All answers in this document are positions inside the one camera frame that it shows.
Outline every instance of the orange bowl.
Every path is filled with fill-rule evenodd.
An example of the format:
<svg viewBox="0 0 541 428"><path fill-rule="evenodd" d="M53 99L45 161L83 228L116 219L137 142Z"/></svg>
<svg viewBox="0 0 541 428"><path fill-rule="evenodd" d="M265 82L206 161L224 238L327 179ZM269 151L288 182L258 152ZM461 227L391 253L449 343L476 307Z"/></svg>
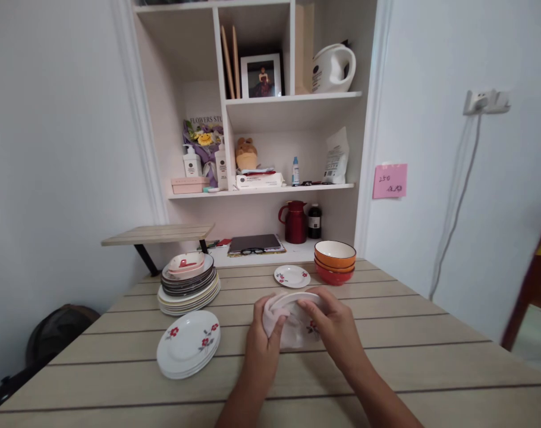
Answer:
<svg viewBox="0 0 541 428"><path fill-rule="evenodd" d="M316 264L316 271L318 272L318 275L320 275L320 277L322 278L324 282L330 285L334 285L335 287L344 285L346 282L348 282L352 278L352 276L354 276L353 269L351 272L347 272L347 273L336 273L336 272L332 272L331 270L324 269L319 264Z"/></svg>
<svg viewBox="0 0 541 428"><path fill-rule="evenodd" d="M356 262L354 247L339 241L320 241L314 246L314 255L325 266L335 269L352 267Z"/></svg>
<svg viewBox="0 0 541 428"><path fill-rule="evenodd" d="M354 263L350 267L345 267L343 269L336 269L335 267L325 265L320 260L318 260L316 257L314 257L314 262L317 265L319 265L321 268L324 268L324 269L329 270L330 272L334 272L334 273L348 273L348 272L351 272L352 270L354 270L354 268L356 266L356 264Z"/></svg>

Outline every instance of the white bag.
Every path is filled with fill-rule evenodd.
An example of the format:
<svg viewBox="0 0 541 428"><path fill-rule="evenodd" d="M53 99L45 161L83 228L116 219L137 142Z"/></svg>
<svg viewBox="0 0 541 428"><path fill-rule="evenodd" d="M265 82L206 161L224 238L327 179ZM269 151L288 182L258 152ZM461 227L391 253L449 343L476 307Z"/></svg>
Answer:
<svg viewBox="0 0 541 428"><path fill-rule="evenodd" d="M323 183L346 184L346 167L350 155L346 127L340 129L326 140L328 156L326 158L326 170L324 171Z"/></svg>

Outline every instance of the soy sauce bottle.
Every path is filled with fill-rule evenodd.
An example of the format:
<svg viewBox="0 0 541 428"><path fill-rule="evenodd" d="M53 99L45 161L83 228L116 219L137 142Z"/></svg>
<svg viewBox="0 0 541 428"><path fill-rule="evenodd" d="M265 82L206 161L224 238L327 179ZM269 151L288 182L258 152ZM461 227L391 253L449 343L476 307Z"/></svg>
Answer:
<svg viewBox="0 0 541 428"><path fill-rule="evenodd" d="M312 204L312 207L308 210L308 237L310 239L319 239L322 235L322 229L320 228L321 216L322 210L318 208L318 204Z"/></svg>

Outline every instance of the stack of plates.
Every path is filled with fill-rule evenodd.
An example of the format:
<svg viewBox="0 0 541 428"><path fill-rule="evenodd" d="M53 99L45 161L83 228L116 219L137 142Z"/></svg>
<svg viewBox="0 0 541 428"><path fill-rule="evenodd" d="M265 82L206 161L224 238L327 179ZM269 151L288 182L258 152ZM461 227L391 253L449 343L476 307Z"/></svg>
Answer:
<svg viewBox="0 0 541 428"><path fill-rule="evenodd" d="M159 369L170 379L190 377L207 366L220 341L219 320L211 312L196 311L183 316L159 341Z"/></svg>
<svg viewBox="0 0 541 428"><path fill-rule="evenodd" d="M169 265L162 271L162 286L158 290L160 310L173 316L179 316L202 308L209 304L221 289L213 257L205 254L205 261L193 277L178 279L170 272Z"/></svg>

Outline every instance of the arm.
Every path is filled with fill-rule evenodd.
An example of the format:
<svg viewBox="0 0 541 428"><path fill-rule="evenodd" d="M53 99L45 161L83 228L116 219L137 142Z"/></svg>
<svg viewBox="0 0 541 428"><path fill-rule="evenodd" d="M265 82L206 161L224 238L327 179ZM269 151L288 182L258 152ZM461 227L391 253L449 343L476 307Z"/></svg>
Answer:
<svg viewBox="0 0 541 428"><path fill-rule="evenodd" d="M324 314L311 301L298 304L314 320L328 354L352 387L372 427L423 428L413 413L379 376L360 342L352 311L326 288L307 290L328 307Z"/></svg>
<svg viewBox="0 0 541 428"><path fill-rule="evenodd" d="M275 380L281 351L282 326L286 317L281 316L278 319L268 338L263 329L263 308L268 299L270 296L263 297L254 304L253 323L247 333L243 369L219 416L216 428L254 427Z"/></svg>

